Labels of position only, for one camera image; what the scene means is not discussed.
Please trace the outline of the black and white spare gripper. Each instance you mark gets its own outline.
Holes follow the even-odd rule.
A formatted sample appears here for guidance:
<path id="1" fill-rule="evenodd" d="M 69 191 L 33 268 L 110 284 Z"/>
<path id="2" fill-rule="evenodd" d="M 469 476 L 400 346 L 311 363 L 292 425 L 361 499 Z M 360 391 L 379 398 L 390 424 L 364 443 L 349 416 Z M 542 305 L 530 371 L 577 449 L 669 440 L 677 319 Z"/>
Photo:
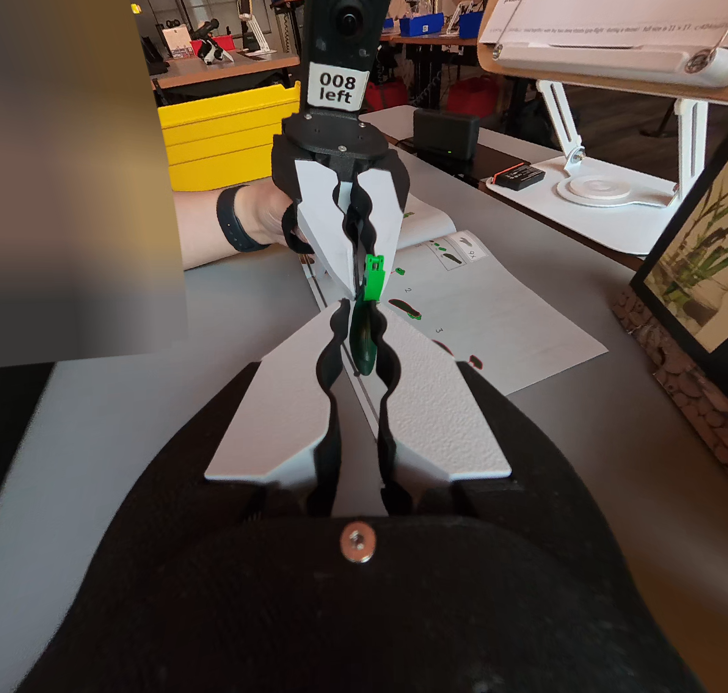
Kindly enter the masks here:
<path id="1" fill-rule="evenodd" d="M 215 18 L 203 22 L 194 32 L 190 34 L 191 40 L 201 41 L 197 55 L 206 65 L 213 65 L 216 62 L 234 62 L 232 56 L 214 41 L 212 32 L 219 27 L 219 21 Z"/>

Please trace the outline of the bright green lego piece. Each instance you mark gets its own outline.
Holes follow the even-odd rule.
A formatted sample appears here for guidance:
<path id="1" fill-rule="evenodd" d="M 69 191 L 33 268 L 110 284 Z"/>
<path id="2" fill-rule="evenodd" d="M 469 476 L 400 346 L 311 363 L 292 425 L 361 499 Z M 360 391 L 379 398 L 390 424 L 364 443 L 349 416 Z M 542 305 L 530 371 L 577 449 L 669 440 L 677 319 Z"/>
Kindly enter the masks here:
<path id="1" fill-rule="evenodd" d="M 365 302 L 378 302 L 388 277 L 384 266 L 384 256 L 366 255 L 365 271 L 362 283 L 362 299 Z"/>

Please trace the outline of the black wristband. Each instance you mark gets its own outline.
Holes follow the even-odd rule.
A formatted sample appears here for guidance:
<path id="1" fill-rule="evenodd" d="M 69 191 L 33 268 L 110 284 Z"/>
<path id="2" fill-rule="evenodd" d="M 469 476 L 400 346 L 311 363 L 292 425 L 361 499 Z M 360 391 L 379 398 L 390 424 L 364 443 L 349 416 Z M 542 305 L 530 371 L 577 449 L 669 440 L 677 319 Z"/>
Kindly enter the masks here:
<path id="1" fill-rule="evenodd" d="M 234 199 L 244 185 L 224 188 L 216 201 L 216 215 L 224 237 L 237 252 L 258 252 L 268 244 L 256 242 L 243 229 L 234 209 Z"/>

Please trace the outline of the pebble pattern box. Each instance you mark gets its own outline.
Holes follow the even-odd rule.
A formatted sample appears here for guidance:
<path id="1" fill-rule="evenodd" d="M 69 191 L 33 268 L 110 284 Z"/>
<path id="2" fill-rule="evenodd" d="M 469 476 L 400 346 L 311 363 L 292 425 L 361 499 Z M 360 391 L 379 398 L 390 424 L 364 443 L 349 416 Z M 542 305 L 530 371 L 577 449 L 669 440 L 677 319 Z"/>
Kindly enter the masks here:
<path id="1" fill-rule="evenodd" d="M 652 374 L 723 467 L 727 467 L 727 398 L 684 352 L 631 287 L 612 307 L 652 363 Z"/>

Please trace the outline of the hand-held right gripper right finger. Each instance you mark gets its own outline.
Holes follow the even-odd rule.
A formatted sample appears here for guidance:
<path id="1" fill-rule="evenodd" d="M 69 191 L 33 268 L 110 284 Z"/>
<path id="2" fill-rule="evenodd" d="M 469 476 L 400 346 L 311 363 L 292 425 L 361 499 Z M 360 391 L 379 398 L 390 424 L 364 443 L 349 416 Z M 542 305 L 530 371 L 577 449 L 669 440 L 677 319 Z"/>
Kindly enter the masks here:
<path id="1" fill-rule="evenodd" d="M 378 420 L 381 497 L 391 516 L 422 495 L 512 469 L 450 350 L 387 308 L 372 311 L 377 376 L 386 387 Z"/>

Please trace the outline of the dark green lego leaf piece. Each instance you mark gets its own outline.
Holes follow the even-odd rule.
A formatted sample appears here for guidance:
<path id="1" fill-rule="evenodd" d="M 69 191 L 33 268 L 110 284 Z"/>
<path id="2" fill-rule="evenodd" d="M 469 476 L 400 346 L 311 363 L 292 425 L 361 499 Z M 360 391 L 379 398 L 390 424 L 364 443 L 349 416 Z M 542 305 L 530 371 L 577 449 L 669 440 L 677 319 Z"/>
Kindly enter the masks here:
<path id="1" fill-rule="evenodd" d="M 381 321 L 377 302 L 360 295 L 351 315 L 350 353 L 355 370 L 361 376 L 369 376 L 375 368 Z"/>

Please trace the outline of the person's left hand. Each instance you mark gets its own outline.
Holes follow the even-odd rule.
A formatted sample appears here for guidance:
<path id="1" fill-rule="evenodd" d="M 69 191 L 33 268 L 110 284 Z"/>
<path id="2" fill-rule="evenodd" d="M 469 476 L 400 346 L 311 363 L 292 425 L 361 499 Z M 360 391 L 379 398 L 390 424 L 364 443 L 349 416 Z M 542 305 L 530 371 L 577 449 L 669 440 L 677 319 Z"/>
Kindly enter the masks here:
<path id="1" fill-rule="evenodd" d="M 240 200 L 240 222 L 251 239 L 261 245 L 284 245 L 298 253 L 313 252 L 298 228 L 284 226 L 284 217 L 293 201 L 272 179 L 244 187 Z"/>

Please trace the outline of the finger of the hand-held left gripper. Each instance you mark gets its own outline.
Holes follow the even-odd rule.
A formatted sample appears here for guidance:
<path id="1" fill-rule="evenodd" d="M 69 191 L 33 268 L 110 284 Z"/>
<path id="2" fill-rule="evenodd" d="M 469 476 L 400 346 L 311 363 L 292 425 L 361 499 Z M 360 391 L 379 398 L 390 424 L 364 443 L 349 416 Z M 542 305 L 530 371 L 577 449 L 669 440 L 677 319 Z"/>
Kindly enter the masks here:
<path id="1" fill-rule="evenodd" d="M 372 256 L 394 262 L 403 222 L 403 210 L 388 170 L 367 170 L 356 180 L 357 206 L 362 211 L 360 238 Z"/>
<path id="2" fill-rule="evenodd" d="M 356 178 L 341 187 L 336 172 L 319 162 L 296 160 L 295 168 L 301 192 L 298 225 L 343 296 L 355 301 L 364 260 L 361 221 L 356 209 L 350 209 Z"/>

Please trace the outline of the person's left forearm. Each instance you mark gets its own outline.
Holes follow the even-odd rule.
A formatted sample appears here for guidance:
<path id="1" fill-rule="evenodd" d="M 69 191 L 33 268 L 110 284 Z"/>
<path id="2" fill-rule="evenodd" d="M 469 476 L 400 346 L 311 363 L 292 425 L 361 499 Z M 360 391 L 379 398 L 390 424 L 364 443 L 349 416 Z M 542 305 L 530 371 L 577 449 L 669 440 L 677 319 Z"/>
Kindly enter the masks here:
<path id="1" fill-rule="evenodd" d="M 239 220 L 243 188 L 234 199 Z M 173 193 L 184 270 L 230 257 L 236 252 L 224 237 L 216 215 L 216 201 L 222 190 Z"/>

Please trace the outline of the black charger box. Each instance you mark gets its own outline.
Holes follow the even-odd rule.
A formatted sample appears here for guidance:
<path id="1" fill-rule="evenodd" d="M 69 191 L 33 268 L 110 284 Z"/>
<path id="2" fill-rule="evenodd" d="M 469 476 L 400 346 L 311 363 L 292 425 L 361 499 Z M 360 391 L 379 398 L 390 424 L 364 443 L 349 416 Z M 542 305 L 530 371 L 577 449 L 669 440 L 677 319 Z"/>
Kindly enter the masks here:
<path id="1" fill-rule="evenodd" d="M 471 161 L 477 152 L 480 117 L 417 108 L 413 113 L 413 145 L 420 152 Z"/>

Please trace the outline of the white document stand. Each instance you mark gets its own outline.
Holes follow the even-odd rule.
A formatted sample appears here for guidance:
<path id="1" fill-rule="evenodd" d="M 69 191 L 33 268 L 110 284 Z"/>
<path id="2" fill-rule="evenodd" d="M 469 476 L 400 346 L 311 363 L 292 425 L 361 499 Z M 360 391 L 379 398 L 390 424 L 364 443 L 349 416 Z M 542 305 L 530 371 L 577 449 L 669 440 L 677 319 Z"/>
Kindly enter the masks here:
<path id="1" fill-rule="evenodd" d="M 563 85 L 536 83 L 563 156 L 536 163 L 544 178 L 516 191 L 495 178 L 486 188 L 608 249 L 645 256 L 705 168 L 708 102 L 678 98 L 678 182 L 586 156 Z"/>

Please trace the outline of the small white sign card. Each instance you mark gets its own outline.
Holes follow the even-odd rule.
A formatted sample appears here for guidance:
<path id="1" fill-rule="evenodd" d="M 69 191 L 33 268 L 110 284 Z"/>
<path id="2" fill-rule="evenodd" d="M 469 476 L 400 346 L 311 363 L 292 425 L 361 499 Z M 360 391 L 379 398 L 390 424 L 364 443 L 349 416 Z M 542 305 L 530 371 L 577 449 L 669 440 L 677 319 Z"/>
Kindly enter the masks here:
<path id="1" fill-rule="evenodd" d="M 196 55 L 186 26 L 178 25 L 163 28 L 162 35 L 172 58 L 193 58 Z"/>

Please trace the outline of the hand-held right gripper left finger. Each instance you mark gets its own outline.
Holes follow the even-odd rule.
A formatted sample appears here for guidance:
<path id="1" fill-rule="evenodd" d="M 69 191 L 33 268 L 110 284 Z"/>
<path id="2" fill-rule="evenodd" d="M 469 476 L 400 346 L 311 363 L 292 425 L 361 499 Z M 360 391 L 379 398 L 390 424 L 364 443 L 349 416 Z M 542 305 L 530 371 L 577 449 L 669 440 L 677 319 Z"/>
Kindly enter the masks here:
<path id="1" fill-rule="evenodd" d="M 207 480 L 278 485 L 303 494 L 309 515 L 330 516 L 341 467 L 331 389 L 349 315 L 349 300 L 337 301 L 262 358 Z"/>

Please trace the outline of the white background stand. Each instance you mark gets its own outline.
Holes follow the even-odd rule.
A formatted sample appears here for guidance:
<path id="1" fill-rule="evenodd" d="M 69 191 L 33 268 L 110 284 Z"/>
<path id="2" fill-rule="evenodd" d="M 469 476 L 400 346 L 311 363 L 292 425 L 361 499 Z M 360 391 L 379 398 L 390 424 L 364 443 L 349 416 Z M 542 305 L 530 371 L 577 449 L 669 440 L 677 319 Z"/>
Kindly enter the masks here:
<path id="1" fill-rule="evenodd" d="M 252 0 L 237 0 L 242 29 L 242 53 L 246 55 L 268 55 L 272 53 L 264 33 L 253 14 Z"/>

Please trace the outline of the lego instruction booklet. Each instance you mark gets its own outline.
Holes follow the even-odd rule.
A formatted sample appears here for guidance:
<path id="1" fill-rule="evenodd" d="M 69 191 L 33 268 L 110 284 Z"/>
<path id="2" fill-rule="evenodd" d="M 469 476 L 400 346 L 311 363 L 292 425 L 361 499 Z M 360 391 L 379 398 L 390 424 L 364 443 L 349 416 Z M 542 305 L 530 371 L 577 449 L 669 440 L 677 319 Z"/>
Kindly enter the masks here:
<path id="1" fill-rule="evenodd" d="M 607 352 L 468 231 L 408 196 L 382 308 L 510 395 Z"/>

